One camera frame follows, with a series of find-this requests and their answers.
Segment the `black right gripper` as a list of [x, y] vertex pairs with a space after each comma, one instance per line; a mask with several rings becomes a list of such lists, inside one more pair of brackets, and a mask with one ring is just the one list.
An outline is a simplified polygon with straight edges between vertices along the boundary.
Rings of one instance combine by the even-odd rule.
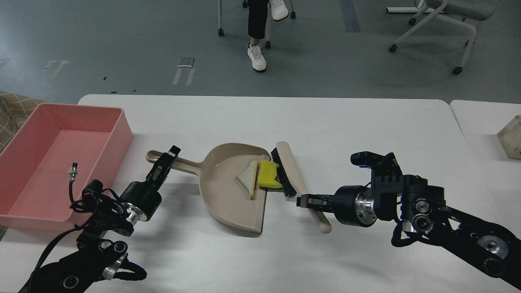
[[377, 216], [373, 210], [374, 196], [365, 186], [342, 186], [334, 195], [304, 194], [296, 199], [296, 206], [314, 211], [332, 211], [344, 225], [370, 227]]

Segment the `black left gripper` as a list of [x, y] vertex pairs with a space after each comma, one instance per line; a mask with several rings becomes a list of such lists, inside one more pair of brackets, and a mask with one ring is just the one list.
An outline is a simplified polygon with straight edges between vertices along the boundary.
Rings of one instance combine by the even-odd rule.
[[123, 203], [128, 222], [149, 221], [162, 202], [158, 190], [166, 180], [181, 149], [173, 145], [154, 163], [146, 180], [133, 181], [123, 191], [120, 202]]

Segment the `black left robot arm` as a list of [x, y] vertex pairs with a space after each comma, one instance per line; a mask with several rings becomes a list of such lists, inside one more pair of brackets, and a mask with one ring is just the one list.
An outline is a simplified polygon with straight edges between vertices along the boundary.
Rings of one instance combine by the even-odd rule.
[[[144, 181], [133, 181], [121, 195], [104, 188], [99, 180], [87, 184], [81, 198], [70, 198], [70, 208], [88, 213], [85, 223], [62, 232], [42, 252], [37, 265], [20, 289], [22, 293], [84, 293], [93, 283], [119, 279], [141, 281], [143, 267], [128, 259], [128, 244], [105, 238], [108, 231], [129, 237], [138, 221], [149, 221], [162, 202], [159, 189], [180, 153], [172, 146], [155, 161]], [[67, 235], [79, 231], [77, 251], [47, 265], [44, 261]]]

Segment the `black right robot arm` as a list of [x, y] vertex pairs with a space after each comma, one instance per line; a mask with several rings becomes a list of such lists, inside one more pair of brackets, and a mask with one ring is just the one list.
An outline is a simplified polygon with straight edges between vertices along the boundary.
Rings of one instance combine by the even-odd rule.
[[343, 186], [332, 195], [300, 195], [297, 206], [333, 213], [344, 225], [394, 221], [393, 246], [437, 245], [482, 273], [520, 288], [520, 240], [508, 229], [447, 206], [442, 187], [404, 175], [393, 153], [358, 152], [350, 162], [371, 170], [368, 185]]

